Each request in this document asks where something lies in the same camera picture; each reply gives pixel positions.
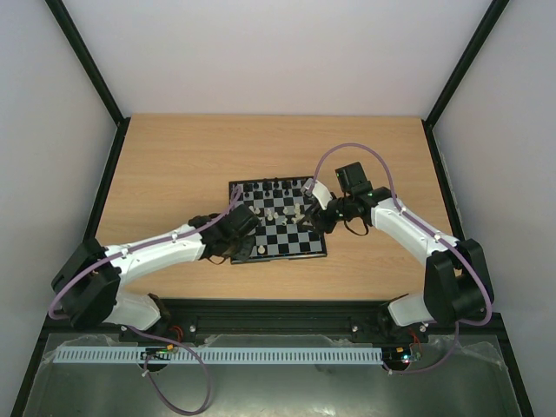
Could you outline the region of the black grey chessboard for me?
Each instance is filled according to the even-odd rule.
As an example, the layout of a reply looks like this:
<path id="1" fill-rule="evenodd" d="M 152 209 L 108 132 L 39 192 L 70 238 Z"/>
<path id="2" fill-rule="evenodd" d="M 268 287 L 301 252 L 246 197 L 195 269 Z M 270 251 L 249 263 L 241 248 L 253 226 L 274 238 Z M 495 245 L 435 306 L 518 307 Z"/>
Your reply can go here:
<path id="1" fill-rule="evenodd" d="M 314 231 L 305 230 L 298 221 L 310 208 L 313 199 L 301 192 L 308 177 L 276 177 L 232 181 L 230 192 L 240 190 L 238 202 L 253 211 L 260 221 L 255 230 L 256 245 L 248 262 L 308 259 L 325 257 L 325 238 Z M 252 191 L 246 193 L 244 185 L 250 183 Z M 257 249 L 264 246 L 266 253 Z"/>

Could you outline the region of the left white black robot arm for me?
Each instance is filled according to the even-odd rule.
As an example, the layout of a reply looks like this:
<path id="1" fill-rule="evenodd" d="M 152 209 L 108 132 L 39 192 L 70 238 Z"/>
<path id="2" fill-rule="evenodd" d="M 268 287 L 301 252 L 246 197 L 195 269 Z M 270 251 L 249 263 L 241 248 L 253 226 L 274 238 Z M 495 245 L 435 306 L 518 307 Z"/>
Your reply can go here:
<path id="1" fill-rule="evenodd" d="M 55 276 L 54 320 L 69 320 L 77 330 L 102 323 L 148 330 L 165 319 L 154 295 L 126 290 L 131 282 L 178 263 L 214 256 L 245 261 L 255 246 L 258 217 L 240 204 L 220 214 L 198 215 L 165 234 L 121 245 L 82 242 Z"/>

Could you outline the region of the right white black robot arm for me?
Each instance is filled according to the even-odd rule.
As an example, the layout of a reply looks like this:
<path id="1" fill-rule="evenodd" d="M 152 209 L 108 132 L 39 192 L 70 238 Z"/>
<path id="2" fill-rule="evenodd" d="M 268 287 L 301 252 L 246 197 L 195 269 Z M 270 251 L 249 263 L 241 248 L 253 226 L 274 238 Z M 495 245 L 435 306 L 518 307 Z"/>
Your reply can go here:
<path id="1" fill-rule="evenodd" d="M 402 295 L 382 308 L 379 330 L 385 338 L 398 340 L 419 322 L 482 326 L 490 321 L 494 294 L 478 242 L 459 240 L 424 222 L 390 189 L 374 188 L 358 162 L 335 173 L 340 197 L 314 178 L 303 184 L 301 192 L 313 200 L 302 218 L 307 228 L 319 235 L 330 234 L 337 224 L 360 219 L 365 228 L 392 237 L 425 269 L 421 292 Z"/>

